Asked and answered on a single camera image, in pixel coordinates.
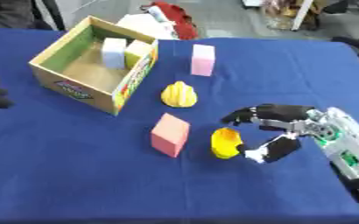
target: red foam cube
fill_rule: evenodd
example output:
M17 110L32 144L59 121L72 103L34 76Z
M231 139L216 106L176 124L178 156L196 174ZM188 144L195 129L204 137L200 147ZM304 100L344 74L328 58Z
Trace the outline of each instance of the red foam cube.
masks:
M188 122L165 113L151 132L152 147L176 158L187 141L189 128Z

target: yellow foam cube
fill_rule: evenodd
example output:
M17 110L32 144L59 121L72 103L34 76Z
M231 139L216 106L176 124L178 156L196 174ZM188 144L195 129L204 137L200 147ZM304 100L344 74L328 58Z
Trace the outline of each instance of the yellow foam cube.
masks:
M137 39L133 40L133 42L125 49L125 64L128 69L132 69L140 58L145 56L151 50L151 45Z

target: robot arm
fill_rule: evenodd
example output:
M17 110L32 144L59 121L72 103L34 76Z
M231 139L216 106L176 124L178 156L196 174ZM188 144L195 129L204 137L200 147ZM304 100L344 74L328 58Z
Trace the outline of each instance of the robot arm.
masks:
M285 133L255 150L239 145L246 158L269 163L300 148L298 137L311 137L329 159L333 171L359 203L359 123L337 108L320 112L313 107L262 104L237 110L223 123L259 123L261 130Z

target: yellow toy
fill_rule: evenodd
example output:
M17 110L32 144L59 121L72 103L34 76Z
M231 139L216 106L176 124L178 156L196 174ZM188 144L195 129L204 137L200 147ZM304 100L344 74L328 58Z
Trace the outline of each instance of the yellow toy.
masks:
M197 102L197 94L183 81L168 85L161 95L162 101L174 108L190 108Z
M211 150L218 158L232 158L238 155L236 146L239 144L243 144L243 140L234 129L217 129L211 136Z

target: red cloth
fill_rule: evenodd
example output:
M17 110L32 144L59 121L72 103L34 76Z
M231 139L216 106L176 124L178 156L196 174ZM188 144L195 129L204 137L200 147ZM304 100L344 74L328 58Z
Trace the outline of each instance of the red cloth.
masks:
M198 37L197 29L192 23L192 18L187 15L184 9L175 4L163 1L153 2L150 6L158 6L165 16L175 22L174 29L179 39L196 39Z

